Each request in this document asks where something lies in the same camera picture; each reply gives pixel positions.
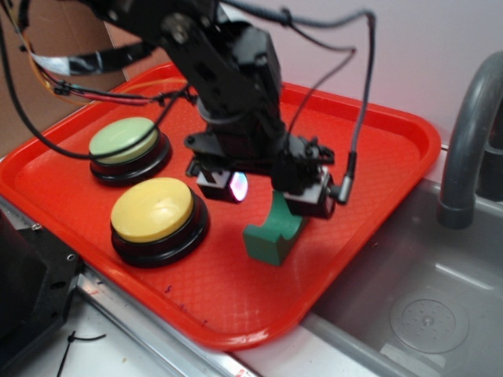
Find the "cardboard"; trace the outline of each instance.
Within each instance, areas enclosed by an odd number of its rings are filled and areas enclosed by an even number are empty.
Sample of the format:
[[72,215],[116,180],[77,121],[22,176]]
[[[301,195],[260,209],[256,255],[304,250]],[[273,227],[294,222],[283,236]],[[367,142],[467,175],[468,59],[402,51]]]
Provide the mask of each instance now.
[[[79,107],[57,99],[42,87],[30,68],[28,55],[19,51],[20,40],[11,23],[3,11],[0,13],[18,97],[29,119],[39,130],[44,130]],[[112,47],[103,22],[79,2],[31,2],[30,24],[27,36],[40,55],[67,56]],[[124,81],[124,74],[119,71],[64,79],[79,85],[110,90]],[[31,134],[13,107],[3,71],[0,74],[0,93],[1,157],[31,138]]]
[[[140,38],[135,37],[134,35],[131,35],[129,33],[126,33],[125,31],[119,29],[116,26],[113,26],[111,24],[106,24],[108,33],[110,34],[110,38],[112,40],[112,43],[115,47],[121,47],[124,45],[129,45],[131,43],[138,42]],[[166,52],[159,48],[153,51],[152,56],[147,57],[143,60],[140,60],[137,63],[134,63],[124,69],[124,74],[126,75],[126,78],[132,79],[133,77],[139,75],[142,72],[147,71],[148,69],[155,67],[159,64],[166,63],[169,61],[169,57],[167,56]]]

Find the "yellow button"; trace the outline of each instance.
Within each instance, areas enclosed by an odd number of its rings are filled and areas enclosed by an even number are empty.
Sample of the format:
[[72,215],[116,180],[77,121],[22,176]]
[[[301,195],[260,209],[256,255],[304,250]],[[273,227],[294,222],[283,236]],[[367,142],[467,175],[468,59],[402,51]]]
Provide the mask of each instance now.
[[169,236],[193,210],[189,187],[175,178],[153,178],[135,185],[112,208],[112,226],[127,241],[146,243]]

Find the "red tray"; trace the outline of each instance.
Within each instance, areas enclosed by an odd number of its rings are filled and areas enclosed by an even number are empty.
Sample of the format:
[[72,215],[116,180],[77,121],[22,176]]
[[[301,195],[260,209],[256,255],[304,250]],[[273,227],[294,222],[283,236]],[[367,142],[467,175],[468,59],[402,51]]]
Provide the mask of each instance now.
[[[118,91],[157,94],[181,84],[171,65],[147,71]],[[281,110],[293,116],[305,88],[285,84]],[[295,133],[319,136],[336,151],[331,167],[341,182],[354,120],[360,103],[317,93],[299,118]],[[103,126],[129,116],[155,120],[161,108],[116,104],[87,106],[47,132],[64,148],[87,152],[90,139]],[[185,181],[191,152],[184,136],[202,130],[196,109],[179,101],[161,125],[174,155],[159,176]],[[250,191],[239,204],[206,200],[211,228],[188,257],[157,269],[138,269],[121,261],[110,241],[110,212],[126,188],[109,188],[91,176],[89,163],[58,155],[29,141],[0,164],[0,193],[24,213],[73,247],[84,260],[179,331],[205,346],[238,350],[284,334],[298,324],[344,266],[398,206],[435,161],[440,139],[423,119],[370,106],[358,145],[358,167],[350,202],[336,208],[329,221],[311,219],[281,267],[250,259],[242,232],[261,225],[270,209],[270,180],[248,177]]]

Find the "sink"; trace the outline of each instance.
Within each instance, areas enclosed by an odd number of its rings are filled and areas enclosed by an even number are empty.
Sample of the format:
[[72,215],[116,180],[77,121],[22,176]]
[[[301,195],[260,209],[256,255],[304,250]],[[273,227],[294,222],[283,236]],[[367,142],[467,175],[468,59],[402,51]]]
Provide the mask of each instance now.
[[449,230],[438,195],[423,180],[312,312],[394,375],[502,375],[503,206],[478,198],[472,226]]

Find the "white wall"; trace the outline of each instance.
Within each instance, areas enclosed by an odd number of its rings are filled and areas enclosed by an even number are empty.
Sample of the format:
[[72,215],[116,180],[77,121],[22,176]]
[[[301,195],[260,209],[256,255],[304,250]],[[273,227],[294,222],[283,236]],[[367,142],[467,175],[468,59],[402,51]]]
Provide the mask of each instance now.
[[[250,0],[292,13],[332,19],[363,7],[377,15],[376,66],[371,102],[422,116],[448,143],[464,93],[475,71],[503,49],[502,0]],[[310,86],[340,59],[292,31],[257,20],[271,32],[283,79]],[[327,42],[358,46],[350,66],[322,87],[361,98],[367,57],[364,20],[339,31],[316,33]]]

